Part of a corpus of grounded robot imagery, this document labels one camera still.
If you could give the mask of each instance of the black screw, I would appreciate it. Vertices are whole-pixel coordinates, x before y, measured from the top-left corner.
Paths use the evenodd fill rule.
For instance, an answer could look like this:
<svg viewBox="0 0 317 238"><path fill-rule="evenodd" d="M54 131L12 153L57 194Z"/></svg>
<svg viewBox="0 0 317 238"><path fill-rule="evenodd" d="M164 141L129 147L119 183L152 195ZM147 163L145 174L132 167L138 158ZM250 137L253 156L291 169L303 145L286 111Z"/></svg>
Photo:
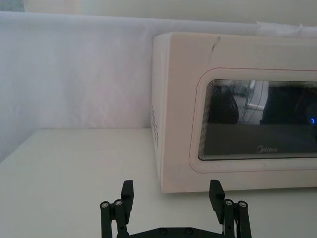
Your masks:
<svg viewBox="0 0 317 238"><path fill-rule="evenodd" d="M193 233L193 229L192 228L186 228L185 229L185 233L188 234L188 235L191 235Z"/></svg>
<svg viewBox="0 0 317 238"><path fill-rule="evenodd" d="M106 207L108 207L108 205L109 205L109 204L108 204L107 202L103 202L103 203L101 204L101 207L102 207L102 208L106 208Z"/></svg>
<svg viewBox="0 0 317 238"><path fill-rule="evenodd" d="M246 207L246 206L247 206L245 202L240 202L239 205L240 205L241 207Z"/></svg>
<svg viewBox="0 0 317 238"><path fill-rule="evenodd" d="M161 235L167 234L167 229L166 228L161 228L160 231Z"/></svg>
<svg viewBox="0 0 317 238"><path fill-rule="evenodd" d="M226 204L229 205L229 206L231 206L231 205L232 205L232 202L229 201L229 200L227 200L227 201L226 201Z"/></svg>

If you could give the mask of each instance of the metal bolt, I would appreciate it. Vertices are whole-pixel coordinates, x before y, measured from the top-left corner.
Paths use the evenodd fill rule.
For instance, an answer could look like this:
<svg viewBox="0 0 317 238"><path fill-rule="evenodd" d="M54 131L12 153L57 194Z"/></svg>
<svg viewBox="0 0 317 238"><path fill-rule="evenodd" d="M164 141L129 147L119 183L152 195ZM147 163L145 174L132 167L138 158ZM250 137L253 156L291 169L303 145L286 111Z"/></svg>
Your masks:
<svg viewBox="0 0 317 238"><path fill-rule="evenodd" d="M116 205L116 206L120 206L121 204L122 204L121 201L116 201L116 202L115 202L115 205Z"/></svg>
<svg viewBox="0 0 317 238"><path fill-rule="evenodd" d="M240 205L241 207L246 207L246 206L247 206L247 205L245 204L245 202L240 202L239 205Z"/></svg>
<svg viewBox="0 0 317 238"><path fill-rule="evenodd" d="M107 203L107 202L102 203L102 204L101 204L101 207L102 207L102 208L108 207L108 203Z"/></svg>
<svg viewBox="0 0 317 238"><path fill-rule="evenodd" d="M229 205L229 206L231 206L231 205L232 205L232 202L229 201L229 200L227 200L227 201L226 201L226 204Z"/></svg>

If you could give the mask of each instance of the white tabletop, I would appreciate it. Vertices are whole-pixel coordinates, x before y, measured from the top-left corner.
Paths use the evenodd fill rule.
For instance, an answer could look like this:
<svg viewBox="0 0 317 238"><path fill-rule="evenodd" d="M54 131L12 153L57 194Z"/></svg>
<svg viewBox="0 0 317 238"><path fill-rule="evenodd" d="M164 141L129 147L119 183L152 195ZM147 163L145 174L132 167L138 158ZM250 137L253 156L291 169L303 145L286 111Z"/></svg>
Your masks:
<svg viewBox="0 0 317 238"><path fill-rule="evenodd" d="M119 199L126 179L135 192L130 234L158 227L220 233L207 193L161 193L150 129L67 129L37 131L0 164L0 237L100 238L99 204ZM254 238L316 236L316 188L226 197L248 202Z"/></svg>

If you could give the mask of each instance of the midea logo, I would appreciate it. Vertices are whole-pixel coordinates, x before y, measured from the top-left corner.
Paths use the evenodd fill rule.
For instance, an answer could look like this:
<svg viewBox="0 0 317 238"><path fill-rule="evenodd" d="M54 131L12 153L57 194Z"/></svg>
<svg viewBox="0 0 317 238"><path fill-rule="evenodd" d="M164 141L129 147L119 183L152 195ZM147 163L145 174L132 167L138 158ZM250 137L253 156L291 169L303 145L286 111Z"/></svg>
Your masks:
<svg viewBox="0 0 317 238"><path fill-rule="evenodd" d="M277 152L277 148L271 148L271 147L264 147L262 145L257 147L258 153L271 153L271 152Z"/></svg>

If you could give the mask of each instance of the white fabric backdrop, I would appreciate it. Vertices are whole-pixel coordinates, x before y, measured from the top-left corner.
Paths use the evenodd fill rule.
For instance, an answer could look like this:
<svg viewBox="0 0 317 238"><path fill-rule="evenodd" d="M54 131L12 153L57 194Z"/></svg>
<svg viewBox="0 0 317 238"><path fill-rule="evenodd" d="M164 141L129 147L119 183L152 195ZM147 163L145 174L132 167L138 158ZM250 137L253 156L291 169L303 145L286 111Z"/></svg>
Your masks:
<svg viewBox="0 0 317 238"><path fill-rule="evenodd" d="M0 12L0 161L35 128L149 127L153 36L256 24Z"/></svg>

